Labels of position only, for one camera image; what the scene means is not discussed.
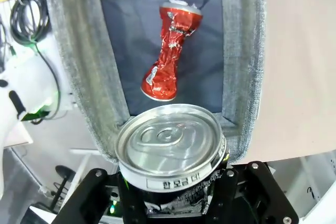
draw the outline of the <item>red crushed can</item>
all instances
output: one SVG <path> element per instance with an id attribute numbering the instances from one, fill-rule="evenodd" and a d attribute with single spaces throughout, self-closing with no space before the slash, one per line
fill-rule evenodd
<path id="1" fill-rule="evenodd" d="M 162 47 L 159 59 L 142 80 L 141 90 L 157 101 L 171 101 L 177 93 L 177 62 L 186 37 L 199 27 L 202 14 L 184 1 L 170 0 L 160 7 Z"/>

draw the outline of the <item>can lid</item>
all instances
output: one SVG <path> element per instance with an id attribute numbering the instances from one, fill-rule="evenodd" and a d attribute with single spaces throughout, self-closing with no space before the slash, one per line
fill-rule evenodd
<path id="1" fill-rule="evenodd" d="M 116 141 L 116 154 L 128 169 L 157 178 L 197 171 L 223 151 L 222 145 L 221 127 L 208 110 L 171 104 L 128 122 Z"/>
<path id="2" fill-rule="evenodd" d="M 194 13 L 198 15 L 202 15 L 202 12 L 200 9 L 197 9 L 195 5 L 188 5 L 187 2 L 179 1 L 179 0 L 170 0 L 169 2 L 164 2 L 161 7 L 164 8 L 175 8 L 179 10 L 184 10 L 189 13 Z"/>

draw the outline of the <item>gray fabric frame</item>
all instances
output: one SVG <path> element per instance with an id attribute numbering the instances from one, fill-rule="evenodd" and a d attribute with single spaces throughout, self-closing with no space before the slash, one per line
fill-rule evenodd
<path id="1" fill-rule="evenodd" d="M 247 152 L 263 75 L 265 0 L 222 0 L 223 109 L 230 162 Z M 114 161 L 114 142 L 131 119 L 100 0 L 48 0 L 50 19 L 72 88 L 98 149 Z"/>

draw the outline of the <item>beige surface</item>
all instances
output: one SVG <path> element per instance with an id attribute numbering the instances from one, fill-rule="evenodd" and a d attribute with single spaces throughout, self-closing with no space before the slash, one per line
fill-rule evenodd
<path id="1" fill-rule="evenodd" d="M 336 0 L 267 0 L 262 90 L 241 163 L 336 149 Z"/>

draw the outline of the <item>pull tab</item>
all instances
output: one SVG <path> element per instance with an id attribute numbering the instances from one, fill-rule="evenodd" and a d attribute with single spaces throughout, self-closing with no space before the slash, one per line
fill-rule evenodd
<path id="1" fill-rule="evenodd" d="M 177 144 L 183 137 L 180 127 L 148 127 L 140 133 L 137 143 L 143 146 L 170 146 Z"/>

